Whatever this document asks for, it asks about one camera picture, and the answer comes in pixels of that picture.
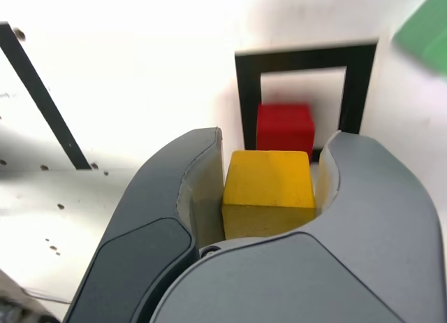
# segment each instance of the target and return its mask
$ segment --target black stripe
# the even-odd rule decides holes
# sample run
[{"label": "black stripe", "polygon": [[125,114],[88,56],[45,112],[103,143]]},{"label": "black stripe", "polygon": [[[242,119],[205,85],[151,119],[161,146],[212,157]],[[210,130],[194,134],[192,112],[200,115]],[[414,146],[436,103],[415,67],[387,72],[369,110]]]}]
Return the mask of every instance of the black stripe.
[{"label": "black stripe", "polygon": [[70,129],[7,22],[0,23],[0,48],[76,169],[91,169]]}]

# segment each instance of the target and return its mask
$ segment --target dark gray panel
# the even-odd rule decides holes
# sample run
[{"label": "dark gray panel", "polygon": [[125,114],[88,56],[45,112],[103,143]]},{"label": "dark gray panel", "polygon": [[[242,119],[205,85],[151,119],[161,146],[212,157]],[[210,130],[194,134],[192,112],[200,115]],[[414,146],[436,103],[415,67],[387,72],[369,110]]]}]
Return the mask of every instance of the dark gray panel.
[{"label": "dark gray panel", "polygon": [[373,139],[340,133],[328,149],[339,171],[338,194],[300,231],[405,322],[447,322],[441,228],[425,188]]},{"label": "dark gray panel", "polygon": [[162,271],[185,254],[191,240],[177,220],[166,218],[103,245],[70,322],[130,322],[147,292],[150,297],[146,301],[161,297],[163,293],[151,294],[151,286]]},{"label": "dark gray panel", "polygon": [[314,238],[291,234],[197,263],[170,288],[151,322],[401,321]]}]

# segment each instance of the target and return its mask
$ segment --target red cube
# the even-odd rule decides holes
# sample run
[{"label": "red cube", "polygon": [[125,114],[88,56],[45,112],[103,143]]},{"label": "red cube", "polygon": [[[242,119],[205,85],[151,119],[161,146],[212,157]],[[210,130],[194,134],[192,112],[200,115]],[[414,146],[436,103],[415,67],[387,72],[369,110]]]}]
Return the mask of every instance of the red cube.
[{"label": "red cube", "polygon": [[312,160],[315,126],[307,104],[259,105],[257,150],[300,150]]}]

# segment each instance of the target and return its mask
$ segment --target yellow block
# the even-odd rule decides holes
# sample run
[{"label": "yellow block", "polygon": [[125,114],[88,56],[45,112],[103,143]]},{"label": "yellow block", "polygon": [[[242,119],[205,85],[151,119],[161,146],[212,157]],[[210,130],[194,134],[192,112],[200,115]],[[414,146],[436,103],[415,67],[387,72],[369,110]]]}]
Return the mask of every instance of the yellow block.
[{"label": "yellow block", "polygon": [[305,152],[236,151],[222,201],[226,239],[273,236],[315,218]]}]

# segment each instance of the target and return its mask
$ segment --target green object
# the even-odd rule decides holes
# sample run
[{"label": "green object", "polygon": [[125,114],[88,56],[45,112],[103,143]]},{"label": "green object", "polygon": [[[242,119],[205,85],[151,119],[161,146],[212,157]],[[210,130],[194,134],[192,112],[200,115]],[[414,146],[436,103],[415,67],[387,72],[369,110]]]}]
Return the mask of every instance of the green object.
[{"label": "green object", "polygon": [[447,74],[447,0],[425,1],[395,41],[430,68]]}]

